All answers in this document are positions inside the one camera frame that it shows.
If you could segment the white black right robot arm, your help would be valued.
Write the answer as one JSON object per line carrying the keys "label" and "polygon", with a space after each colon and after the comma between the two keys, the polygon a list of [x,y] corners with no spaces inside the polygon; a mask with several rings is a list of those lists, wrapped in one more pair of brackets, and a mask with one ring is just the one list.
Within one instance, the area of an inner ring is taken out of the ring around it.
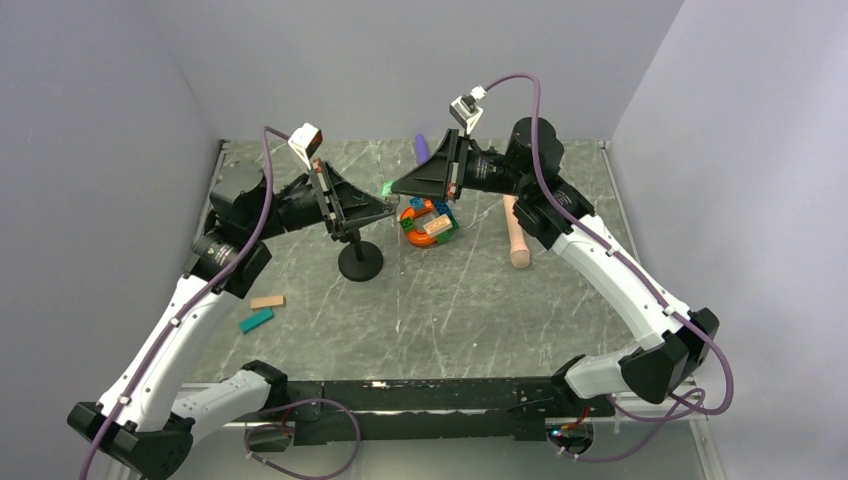
{"label": "white black right robot arm", "polygon": [[611,354],[580,355],[553,377],[553,406],[572,416],[600,395],[630,391],[662,403],[705,360],[705,336],[720,322],[708,308],[691,309],[652,280],[614,238],[592,203],[559,175],[564,146],[555,128],[531,118],[516,122],[506,150],[483,150],[456,129],[432,156],[395,180],[393,193],[432,202],[459,199],[466,189],[513,195],[520,227],[576,268],[625,321],[631,345]]}

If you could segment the purple cylinder toy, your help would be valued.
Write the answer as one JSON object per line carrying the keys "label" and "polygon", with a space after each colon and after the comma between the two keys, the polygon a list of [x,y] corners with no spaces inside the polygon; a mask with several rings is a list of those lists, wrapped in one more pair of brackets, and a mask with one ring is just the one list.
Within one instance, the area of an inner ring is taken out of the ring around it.
{"label": "purple cylinder toy", "polygon": [[430,158],[430,151],[427,139],[422,134],[417,134],[414,138],[415,162],[417,165],[425,163]]}

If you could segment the gold microphone on black stand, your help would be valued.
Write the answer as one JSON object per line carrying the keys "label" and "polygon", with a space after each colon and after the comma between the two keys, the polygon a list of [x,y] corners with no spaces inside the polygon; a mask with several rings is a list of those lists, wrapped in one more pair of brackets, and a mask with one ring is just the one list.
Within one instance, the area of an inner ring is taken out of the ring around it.
{"label": "gold microphone on black stand", "polygon": [[340,251],[337,265],[341,275],[353,282],[366,282],[375,278],[384,265],[381,250],[361,238],[354,230],[344,238],[346,246]]}

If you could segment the beige wooden pestle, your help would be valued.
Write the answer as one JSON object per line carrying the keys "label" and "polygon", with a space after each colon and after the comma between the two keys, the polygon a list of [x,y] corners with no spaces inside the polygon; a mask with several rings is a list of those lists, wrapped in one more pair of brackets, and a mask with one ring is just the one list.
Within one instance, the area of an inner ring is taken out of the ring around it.
{"label": "beige wooden pestle", "polygon": [[503,208],[509,235],[509,259],[515,268],[525,269],[531,264],[531,253],[526,244],[523,229],[513,212],[515,205],[516,198],[514,196],[503,196]]}

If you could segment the tan wooden block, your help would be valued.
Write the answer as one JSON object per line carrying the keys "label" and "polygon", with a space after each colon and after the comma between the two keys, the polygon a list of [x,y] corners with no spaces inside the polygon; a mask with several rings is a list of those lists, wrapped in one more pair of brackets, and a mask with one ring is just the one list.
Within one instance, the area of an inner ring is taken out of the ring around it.
{"label": "tan wooden block", "polygon": [[249,302],[250,309],[253,311],[258,311],[266,308],[273,309],[278,307],[284,307],[285,304],[286,297],[284,295],[254,297]]}

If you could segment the teal wooden block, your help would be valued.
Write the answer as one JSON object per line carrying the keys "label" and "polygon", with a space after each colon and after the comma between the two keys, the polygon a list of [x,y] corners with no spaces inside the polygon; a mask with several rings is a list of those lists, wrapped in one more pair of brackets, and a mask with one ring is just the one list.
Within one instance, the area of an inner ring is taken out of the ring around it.
{"label": "teal wooden block", "polygon": [[247,334],[260,326],[266,324],[275,317],[274,311],[271,308],[264,308],[254,312],[251,316],[242,320],[239,323],[239,330],[242,334]]}

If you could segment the black table front rail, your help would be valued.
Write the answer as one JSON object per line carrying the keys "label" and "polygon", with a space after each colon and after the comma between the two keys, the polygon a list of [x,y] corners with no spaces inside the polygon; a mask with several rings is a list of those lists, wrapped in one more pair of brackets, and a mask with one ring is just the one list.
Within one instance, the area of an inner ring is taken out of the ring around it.
{"label": "black table front rail", "polygon": [[291,381],[291,412],[247,413],[244,422],[294,425],[297,446],[353,440],[510,437],[543,441],[558,422],[611,418],[603,396],[579,399],[545,376]]}

